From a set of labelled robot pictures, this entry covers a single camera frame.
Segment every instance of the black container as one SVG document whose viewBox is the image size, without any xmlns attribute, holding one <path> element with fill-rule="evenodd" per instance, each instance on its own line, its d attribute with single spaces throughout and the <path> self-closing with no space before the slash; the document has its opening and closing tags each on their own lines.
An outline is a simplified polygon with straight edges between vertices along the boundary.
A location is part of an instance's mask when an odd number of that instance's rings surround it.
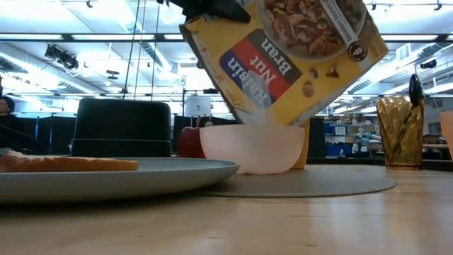
<svg viewBox="0 0 453 255">
<path fill-rule="evenodd" d="M 169 157 L 170 141 L 72 140 L 72 156 L 77 157 Z"/>
<path fill-rule="evenodd" d="M 84 98 L 71 155 L 169 157 L 170 107 L 166 103 Z"/>
</svg>

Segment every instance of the gray plate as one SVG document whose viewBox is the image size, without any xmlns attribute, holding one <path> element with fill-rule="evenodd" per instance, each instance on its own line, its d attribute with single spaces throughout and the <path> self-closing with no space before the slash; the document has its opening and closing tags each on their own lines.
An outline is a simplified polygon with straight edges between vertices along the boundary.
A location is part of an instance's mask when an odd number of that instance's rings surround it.
<svg viewBox="0 0 453 255">
<path fill-rule="evenodd" d="M 2 173 L 0 203 L 138 198 L 189 191 L 234 175 L 239 165 L 229 161 L 181 158 L 129 159 L 139 171 Z"/>
</svg>

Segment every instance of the cereal box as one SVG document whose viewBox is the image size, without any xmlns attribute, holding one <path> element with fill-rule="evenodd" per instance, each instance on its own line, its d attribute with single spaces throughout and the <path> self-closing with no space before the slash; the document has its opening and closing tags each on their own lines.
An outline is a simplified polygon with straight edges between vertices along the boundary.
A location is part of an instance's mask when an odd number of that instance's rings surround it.
<svg viewBox="0 0 453 255">
<path fill-rule="evenodd" d="M 235 117 L 301 125 L 388 49 L 362 0 L 243 0 L 251 22 L 180 27 Z"/>
</svg>

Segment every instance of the wooden table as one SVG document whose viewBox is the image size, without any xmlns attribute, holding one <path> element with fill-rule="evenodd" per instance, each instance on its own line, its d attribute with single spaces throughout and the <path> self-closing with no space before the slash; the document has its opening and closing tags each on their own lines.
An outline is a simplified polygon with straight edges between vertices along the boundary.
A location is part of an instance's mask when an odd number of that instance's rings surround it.
<svg viewBox="0 0 453 255">
<path fill-rule="evenodd" d="M 396 188 L 338 198 L 2 206 L 0 254 L 451 254 L 453 174 L 387 174 Z"/>
</svg>

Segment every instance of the bread slice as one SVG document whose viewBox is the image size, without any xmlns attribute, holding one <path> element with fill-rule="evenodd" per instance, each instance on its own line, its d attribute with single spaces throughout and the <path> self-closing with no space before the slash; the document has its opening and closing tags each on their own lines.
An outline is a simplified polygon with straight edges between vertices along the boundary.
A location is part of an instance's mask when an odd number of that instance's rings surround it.
<svg viewBox="0 0 453 255">
<path fill-rule="evenodd" d="M 0 172 L 136 171 L 137 161 L 83 157 L 28 156 L 7 152 L 0 157 Z"/>
</svg>

